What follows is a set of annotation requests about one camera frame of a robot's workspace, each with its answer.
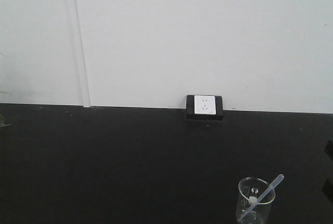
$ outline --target electrical outlet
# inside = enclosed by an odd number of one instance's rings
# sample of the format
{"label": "electrical outlet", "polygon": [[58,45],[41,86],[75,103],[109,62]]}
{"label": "electrical outlet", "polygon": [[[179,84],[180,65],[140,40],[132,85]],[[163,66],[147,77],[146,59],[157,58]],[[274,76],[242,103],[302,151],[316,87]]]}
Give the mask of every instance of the electrical outlet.
{"label": "electrical outlet", "polygon": [[216,115],[215,96],[213,96],[213,95],[195,95],[194,96],[194,114]]}

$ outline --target plant leaf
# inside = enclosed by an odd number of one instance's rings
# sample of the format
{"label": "plant leaf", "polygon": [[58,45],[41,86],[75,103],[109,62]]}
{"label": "plant leaf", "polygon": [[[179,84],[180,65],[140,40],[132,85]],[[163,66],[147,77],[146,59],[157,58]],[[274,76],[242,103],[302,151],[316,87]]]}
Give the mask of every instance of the plant leaf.
{"label": "plant leaf", "polygon": [[7,126],[10,126],[11,124],[1,124],[0,125],[0,128],[3,128],[3,127],[7,127]]}

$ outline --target dark object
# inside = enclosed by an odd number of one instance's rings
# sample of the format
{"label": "dark object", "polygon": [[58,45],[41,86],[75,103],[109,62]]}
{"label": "dark object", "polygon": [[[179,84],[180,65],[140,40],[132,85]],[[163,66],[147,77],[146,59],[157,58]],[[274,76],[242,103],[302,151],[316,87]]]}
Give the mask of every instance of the dark object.
{"label": "dark object", "polygon": [[216,115],[198,115],[194,114],[194,95],[186,97],[186,119],[187,120],[208,120],[222,121],[223,120],[223,103],[221,96],[215,96]]}
{"label": "dark object", "polygon": [[328,156],[332,159],[333,161],[333,143],[332,141],[328,141],[325,152],[328,154]]}
{"label": "dark object", "polygon": [[327,196],[329,201],[333,203],[333,185],[329,180],[326,180],[322,191]]}
{"label": "dark object", "polygon": [[270,224],[333,223],[333,115],[0,104],[1,224],[237,224],[238,182],[276,189]]}

